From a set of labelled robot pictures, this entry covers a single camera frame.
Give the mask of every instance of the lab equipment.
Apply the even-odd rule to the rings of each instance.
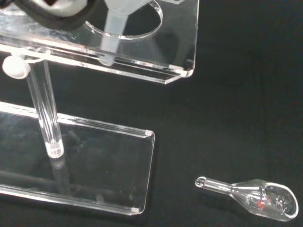
[[[229,184],[201,176],[196,179],[195,185],[229,195],[250,213],[266,218],[290,221],[299,212],[294,193],[281,184],[259,179]]]
[[[100,77],[106,72],[162,84],[189,77],[196,60],[199,1],[128,0],[123,6],[126,1],[88,0],[83,10],[70,17],[59,17],[60,11],[46,5],[41,10],[35,4],[41,1],[6,1],[3,6],[7,7],[0,9],[0,51],[9,55],[3,69],[15,79],[27,77],[35,107],[16,105],[20,93],[11,100],[13,104],[0,102],[0,155],[6,157],[0,160],[0,193],[123,215],[141,214],[154,133],[57,113],[48,63],[98,70]],[[74,76],[96,85],[92,74]],[[60,83],[64,76],[51,77]],[[97,84],[97,90],[102,90],[102,84]],[[78,95],[69,92],[66,86],[65,96]],[[96,110],[108,108],[99,98],[88,96],[87,103]],[[50,165],[62,157],[68,167],[62,174],[68,177],[58,177]],[[56,187],[62,182],[57,179],[68,181]]]

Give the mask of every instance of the acrylic base plate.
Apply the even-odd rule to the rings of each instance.
[[[154,133],[58,114],[50,159],[33,108],[0,103],[0,193],[123,215],[144,211]]]

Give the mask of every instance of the glass bulb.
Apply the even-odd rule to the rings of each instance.
[[[195,184],[198,188],[229,195],[250,213],[266,218],[290,221],[299,211],[295,195],[281,184],[263,180],[229,184],[206,177],[199,177]]]

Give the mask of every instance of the glass neck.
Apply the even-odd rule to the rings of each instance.
[[[231,194],[232,185],[229,183],[217,181],[214,179],[199,177],[196,179],[195,185],[198,188],[206,189],[213,192],[218,192],[226,195]]]

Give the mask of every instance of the white plastic part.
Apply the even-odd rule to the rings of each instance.
[[[108,34],[123,35],[128,16],[149,2],[151,0],[105,0],[108,13],[104,31]],[[118,38],[104,36],[100,48],[103,51],[116,53],[119,44]],[[114,64],[115,58],[105,55],[99,61],[103,65],[111,66]]]
[[[88,0],[57,0],[53,5],[48,5],[44,0],[32,0],[45,11],[58,17],[71,17],[83,10]]]
[[[30,65],[18,56],[9,56],[3,61],[2,69],[9,77],[24,79],[30,72]]]

